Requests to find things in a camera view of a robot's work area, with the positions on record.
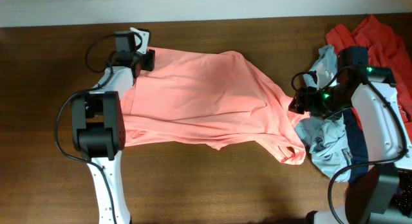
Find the grey shirt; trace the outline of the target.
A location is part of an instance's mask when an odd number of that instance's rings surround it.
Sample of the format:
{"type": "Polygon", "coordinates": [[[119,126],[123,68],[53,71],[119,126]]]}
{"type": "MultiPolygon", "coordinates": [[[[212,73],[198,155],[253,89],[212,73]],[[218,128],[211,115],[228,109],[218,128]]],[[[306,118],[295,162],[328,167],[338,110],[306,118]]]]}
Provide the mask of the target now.
{"type": "MultiPolygon", "coordinates": [[[[335,64],[337,67],[335,48],[331,44],[319,49],[319,58],[312,68],[320,62],[335,64]]],[[[305,75],[303,80],[308,86],[310,75],[305,75]]],[[[300,120],[295,126],[295,131],[310,154],[312,163],[327,177],[331,178],[339,170],[351,164],[351,153],[342,114],[335,120],[310,116],[300,120]]]]}

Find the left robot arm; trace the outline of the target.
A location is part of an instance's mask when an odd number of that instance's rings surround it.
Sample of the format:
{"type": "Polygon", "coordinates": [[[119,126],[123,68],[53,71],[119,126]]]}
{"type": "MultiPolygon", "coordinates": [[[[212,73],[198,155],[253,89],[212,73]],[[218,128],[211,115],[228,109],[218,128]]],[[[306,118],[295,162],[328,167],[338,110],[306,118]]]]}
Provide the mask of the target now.
{"type": "Polygon", "coordinates": [[[102,78],[91,89],[69,98],[73,145],[94,183],[99,223],[132,222],[121,175],[126,129],[120,100],[142,70],[153,71],[155,51],[149,30],[131,28],[111,34],[115,49],[107,57],[102,78]]]}

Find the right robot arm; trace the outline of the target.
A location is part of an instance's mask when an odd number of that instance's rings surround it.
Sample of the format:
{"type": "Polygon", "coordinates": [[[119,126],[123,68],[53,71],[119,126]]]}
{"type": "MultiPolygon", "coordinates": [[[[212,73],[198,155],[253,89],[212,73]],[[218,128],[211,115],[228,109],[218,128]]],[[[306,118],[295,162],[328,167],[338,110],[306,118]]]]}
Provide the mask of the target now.
{"type": "Polygon", "coordinates": [[[411,141],[397,101],[397,82],[390,68],[371,66],[365,47],[351,46],[337,57],[337,74],[323,87],[300,88],[289,110],[322,119],[347,108],[362,125],[368,162],[339,170],[369,171],[346,193],[342,207],[333,206],[334,174],[328,185],[326,211],[312,211],[305,223],[411,223],[411,141]]]}

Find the salmon pink shirt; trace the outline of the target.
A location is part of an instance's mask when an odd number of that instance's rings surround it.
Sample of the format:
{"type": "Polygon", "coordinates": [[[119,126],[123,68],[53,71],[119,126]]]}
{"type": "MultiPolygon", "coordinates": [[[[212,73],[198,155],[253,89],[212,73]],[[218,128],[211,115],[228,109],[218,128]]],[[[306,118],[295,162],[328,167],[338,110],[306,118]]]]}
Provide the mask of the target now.
{"type": "Polygon", "coordinates": [[[300,165],[305,148],[291,98],[236,51],[193,53],[158,48],[122,100],[126,145],[158,142],[221,149],[254,141],[278,162],[300,165]]]}

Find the red shirt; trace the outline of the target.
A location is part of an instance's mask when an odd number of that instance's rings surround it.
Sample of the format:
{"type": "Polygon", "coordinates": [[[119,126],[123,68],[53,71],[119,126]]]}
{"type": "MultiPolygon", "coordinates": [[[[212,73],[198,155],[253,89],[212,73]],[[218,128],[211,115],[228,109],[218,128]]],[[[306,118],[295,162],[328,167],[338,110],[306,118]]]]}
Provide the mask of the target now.
{"type": "Polygon", "coordinates": [[[352,32],[338,24],[326,34],[326,42],[335,48],[335,53],[350,46],[366,47],[369,64],[392,70],[397,82],[398,108],[411,136],[411,59],[403,39],[370,15],[352,32]]]}

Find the navy blue garment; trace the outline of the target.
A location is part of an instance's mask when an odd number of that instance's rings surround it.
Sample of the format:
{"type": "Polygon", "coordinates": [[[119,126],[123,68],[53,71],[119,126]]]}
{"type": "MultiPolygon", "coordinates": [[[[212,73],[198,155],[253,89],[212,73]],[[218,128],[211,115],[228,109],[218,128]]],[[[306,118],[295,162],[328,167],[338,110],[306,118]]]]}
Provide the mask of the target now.
{"type": "MultiPolygon", "coordinates": [[[[345,109],[342,113],[348,138],[348,146],[352,155],[351,163],[359,164],[368,162],[368,150],[364,133],[359,127],[353,111],[351,109],[345,109]]],[[[350,187],[353,187],[367,172],[368,167],[352,168],[349,179],[350,187]]]]}

